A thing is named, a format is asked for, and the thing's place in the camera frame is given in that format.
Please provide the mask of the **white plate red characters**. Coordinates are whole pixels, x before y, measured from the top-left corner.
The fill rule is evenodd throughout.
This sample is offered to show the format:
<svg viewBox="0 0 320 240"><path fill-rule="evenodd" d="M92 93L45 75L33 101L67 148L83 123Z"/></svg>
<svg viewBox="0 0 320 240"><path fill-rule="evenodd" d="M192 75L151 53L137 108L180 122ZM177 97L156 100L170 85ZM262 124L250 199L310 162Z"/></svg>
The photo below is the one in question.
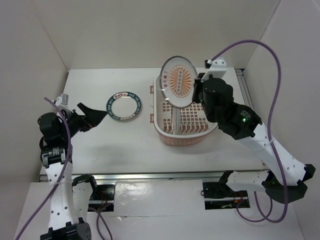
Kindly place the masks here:
<svg viewBox="0 0 320 240"><path fill-rule="evenodd" d="M180 129L180 109L172 107L171 111L172 134L177 135Z"/></svg>

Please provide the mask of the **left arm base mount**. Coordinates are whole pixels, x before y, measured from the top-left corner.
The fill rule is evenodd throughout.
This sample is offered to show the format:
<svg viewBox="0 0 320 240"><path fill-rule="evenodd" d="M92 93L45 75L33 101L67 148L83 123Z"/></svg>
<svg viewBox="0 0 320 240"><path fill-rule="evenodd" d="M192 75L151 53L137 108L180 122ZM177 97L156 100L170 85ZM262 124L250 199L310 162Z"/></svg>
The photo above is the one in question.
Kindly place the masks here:
<svg viewBox="0 0 320 240"><path fill-rule="evenodd" d="M102 212L113 212L115 189L114 183L98 184L90 196L88 207Z"/></svg>

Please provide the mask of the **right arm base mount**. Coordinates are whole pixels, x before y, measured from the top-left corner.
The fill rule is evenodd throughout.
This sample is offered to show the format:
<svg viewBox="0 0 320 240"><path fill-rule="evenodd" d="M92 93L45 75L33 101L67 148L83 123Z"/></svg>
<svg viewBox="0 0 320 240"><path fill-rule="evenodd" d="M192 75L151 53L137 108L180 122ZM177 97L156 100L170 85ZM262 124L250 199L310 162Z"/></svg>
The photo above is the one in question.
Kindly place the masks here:
<svg viewBox="0 0 320 240"><path fill-rule="evenodd" d="M233 191L219 182L203 182L200 195L204 198L205 210L250 208L247 191Z"/></svg>

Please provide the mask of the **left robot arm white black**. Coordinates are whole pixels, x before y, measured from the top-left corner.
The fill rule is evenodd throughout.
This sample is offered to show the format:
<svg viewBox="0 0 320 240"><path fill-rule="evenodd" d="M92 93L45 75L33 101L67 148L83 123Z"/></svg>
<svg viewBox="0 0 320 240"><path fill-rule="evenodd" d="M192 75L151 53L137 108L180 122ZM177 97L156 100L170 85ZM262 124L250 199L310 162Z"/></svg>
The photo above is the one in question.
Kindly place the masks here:
<svg viewBox="0 0 320 240"><path fill-rule="evenodd" d="M92 232L87 223L89 200L97 197L99 187L91 174L72 178L71 138L78 132L97 127L107 115L79 103L82 115L63 108L61 115L43 114L37 120L43 137L40 140L40 160L48 178L50 218L48 231L42 240L90 240Z"/></svg>

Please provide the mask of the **white plate orange sunburst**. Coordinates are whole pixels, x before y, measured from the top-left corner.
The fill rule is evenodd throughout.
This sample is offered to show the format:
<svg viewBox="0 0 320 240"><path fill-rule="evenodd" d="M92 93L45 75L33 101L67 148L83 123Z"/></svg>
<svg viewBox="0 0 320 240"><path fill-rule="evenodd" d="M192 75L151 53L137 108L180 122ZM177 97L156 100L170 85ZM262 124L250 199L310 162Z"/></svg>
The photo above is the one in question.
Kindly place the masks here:
<svg viewBox="0 0 320 240"><path fill-rule="evenodd" d="M195 67L187 58L176 55L167 59L159 75L164 99L175 108L190 106L197 76Z"/></svg>

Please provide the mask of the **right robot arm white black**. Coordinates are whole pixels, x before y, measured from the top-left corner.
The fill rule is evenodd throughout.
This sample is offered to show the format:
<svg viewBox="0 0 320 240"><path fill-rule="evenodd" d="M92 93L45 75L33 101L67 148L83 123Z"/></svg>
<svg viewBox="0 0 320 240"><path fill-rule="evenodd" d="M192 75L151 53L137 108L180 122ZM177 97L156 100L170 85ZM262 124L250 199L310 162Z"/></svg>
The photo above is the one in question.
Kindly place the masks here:
<svg viewBox="0 0 320 240"><path fill-rule="evenodd" d="M267 126L248 106L236 103L233 87L211 74L203 80L200 73L194 81L192 100L201 104L206 119L237 142L249 148L267 170L238 172L227 170L219 179L218 190L223 196L233 192L266 193L278 203L302 199L307 192L305 181L316 171L292 156L276 139L268 136Z"/></svg>

